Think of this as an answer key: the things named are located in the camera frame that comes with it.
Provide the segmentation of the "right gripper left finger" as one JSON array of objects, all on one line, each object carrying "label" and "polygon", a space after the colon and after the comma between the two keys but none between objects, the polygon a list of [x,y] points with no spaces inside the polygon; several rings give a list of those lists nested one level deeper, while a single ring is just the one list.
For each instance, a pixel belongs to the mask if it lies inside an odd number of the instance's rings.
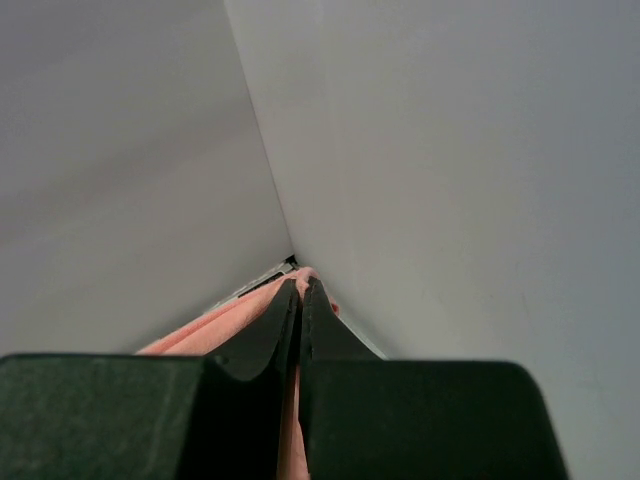
[{"label": "right gripper left finger", "polygon": [[299,294],[197,356],[20,354],[1,361],[5,479],[272,479]]}]

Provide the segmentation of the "salmon pink t shirt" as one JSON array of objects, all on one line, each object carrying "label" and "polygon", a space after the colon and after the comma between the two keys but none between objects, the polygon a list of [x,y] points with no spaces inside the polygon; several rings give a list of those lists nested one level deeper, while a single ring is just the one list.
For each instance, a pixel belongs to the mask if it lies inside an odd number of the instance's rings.
[{"label": "salmon pink t shirt", "polygon": [[192,320],[140,349],[193,357],[202,375],[179,462],[181,479],[308,479],[299,420],[304,303],[318,294],[332,339],[340,308],[302,268]]}]

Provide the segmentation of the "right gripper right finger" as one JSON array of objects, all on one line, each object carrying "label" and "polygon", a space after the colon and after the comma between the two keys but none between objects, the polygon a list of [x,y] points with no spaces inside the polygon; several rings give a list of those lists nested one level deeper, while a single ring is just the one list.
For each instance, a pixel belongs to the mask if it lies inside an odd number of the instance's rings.
[{"label": "right gripper right finger", "polygon": [[384,360],[323,284],[302,301],[299,418],[314,479],[564,479],[542,393],[504,361]]}]

